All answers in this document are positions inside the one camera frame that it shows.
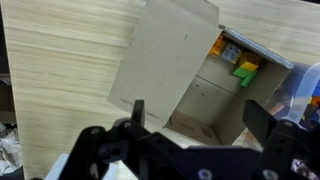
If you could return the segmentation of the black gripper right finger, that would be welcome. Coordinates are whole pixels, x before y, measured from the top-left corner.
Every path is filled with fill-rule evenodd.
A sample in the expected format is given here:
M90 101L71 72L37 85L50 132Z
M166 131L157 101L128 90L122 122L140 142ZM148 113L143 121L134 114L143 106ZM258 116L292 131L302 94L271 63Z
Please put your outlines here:
M267 143L277 124L277 120L254 100L245 102L242 121L261 146Z

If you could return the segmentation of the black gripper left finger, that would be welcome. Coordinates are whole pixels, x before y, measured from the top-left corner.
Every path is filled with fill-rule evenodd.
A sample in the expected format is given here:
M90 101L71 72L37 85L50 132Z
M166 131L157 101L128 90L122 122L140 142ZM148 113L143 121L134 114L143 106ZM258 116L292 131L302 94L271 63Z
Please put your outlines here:
M131 119L141 126L145 124L145 107L143 100L136 100L133 106Z

